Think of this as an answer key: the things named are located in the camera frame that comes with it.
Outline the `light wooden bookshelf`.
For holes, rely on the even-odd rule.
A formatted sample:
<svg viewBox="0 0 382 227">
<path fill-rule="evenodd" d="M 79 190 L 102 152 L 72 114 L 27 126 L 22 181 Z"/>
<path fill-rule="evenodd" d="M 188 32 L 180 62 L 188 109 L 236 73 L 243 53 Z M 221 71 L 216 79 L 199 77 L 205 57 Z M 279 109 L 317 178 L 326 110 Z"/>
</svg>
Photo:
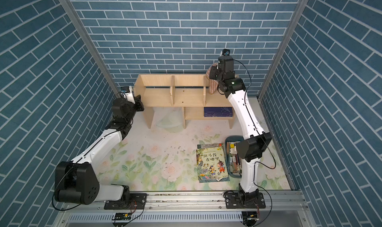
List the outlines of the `light wooden bookshelf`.
<svg viewBox="0 0 382 227">
<path fill-rule="evenodd" d="M 205 107 L 230 107 L 224 95 L 210 94 L 205 74 L 140 74 L 133 87 L 144 105 L 143 116 L 151 128 L 155 108 L 181 108 L 183 127 L 188 120 L 227 120 L 233 128 L 236 114 L 232 117 L 205 117 Z"/>
</svg>

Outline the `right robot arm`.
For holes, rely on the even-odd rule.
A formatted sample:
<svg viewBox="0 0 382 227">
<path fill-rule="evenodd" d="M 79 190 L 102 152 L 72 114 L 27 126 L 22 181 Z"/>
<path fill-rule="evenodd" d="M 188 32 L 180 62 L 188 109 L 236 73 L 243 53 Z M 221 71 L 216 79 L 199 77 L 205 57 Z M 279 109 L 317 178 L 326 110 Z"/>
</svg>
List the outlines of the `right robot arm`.
<svg viewBox="0 0 382 227">
<path fill-rule="evenodd" d="M 243 202 L 254 199 L 258 192 L 257 171 L 261 157 L 272 140 L 257 121 L 247 96 L 247 89 L 241 78 L 235 76 L 235 60 L 224 50 L 217 65 L 211 67 L 209 78 L 218 82 L 218 89 L 228 99 L 235 111 L 244 140 L 236 146 L 242 161 L 242 175 L 239 196 Z"/>
</svg>

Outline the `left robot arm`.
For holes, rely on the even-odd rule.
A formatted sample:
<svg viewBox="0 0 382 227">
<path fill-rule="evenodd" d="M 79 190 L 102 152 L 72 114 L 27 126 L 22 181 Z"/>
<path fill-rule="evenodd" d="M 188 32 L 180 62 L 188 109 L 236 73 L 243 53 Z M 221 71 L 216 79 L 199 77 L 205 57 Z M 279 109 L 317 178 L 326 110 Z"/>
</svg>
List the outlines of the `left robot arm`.
<svg viewBox="0 0 382 227">
<path fill-rule="evenodd" d="M 95 169 L 126 138 L 135 114 L 142 111 L 144 105 L 140 95 L 123 94 L 113 101 L 112 120 L 100 137 L 72 160 L 62 161 L 56 166 L 53 202 L 72 203 L 76 206 L 93 202 L 130 204 L 128 186 L 101 184 Z"/>
</svg>

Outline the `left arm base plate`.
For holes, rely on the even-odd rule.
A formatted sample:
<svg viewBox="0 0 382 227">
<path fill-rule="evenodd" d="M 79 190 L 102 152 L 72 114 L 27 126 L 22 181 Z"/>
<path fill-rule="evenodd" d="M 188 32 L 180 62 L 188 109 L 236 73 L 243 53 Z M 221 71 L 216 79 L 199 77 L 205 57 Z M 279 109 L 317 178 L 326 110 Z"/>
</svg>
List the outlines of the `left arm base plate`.
<svg viewBox="0 0 382 227">
<path fill-rule="evenodd" d="M 130 193 L 128 198 L 122 197 L 118 201 L 106 201 L 105 210 L 144 210 L 147 193 Z"/>
</svg>

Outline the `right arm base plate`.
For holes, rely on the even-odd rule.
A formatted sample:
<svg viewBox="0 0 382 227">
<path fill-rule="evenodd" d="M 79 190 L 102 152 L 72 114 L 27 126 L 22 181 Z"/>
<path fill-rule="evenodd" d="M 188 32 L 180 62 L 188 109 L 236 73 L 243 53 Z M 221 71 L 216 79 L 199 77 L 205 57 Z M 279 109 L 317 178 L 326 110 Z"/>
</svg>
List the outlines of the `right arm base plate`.
<svg viewBox="0 0 382 227">
<path fill-rule="evenodd" d="M 258 190 L 251 193 L 243 191 L 226 191 L 223 193 L 227 209 L 264 209 L 266 208 L 263 193 Z"/>
</svg>

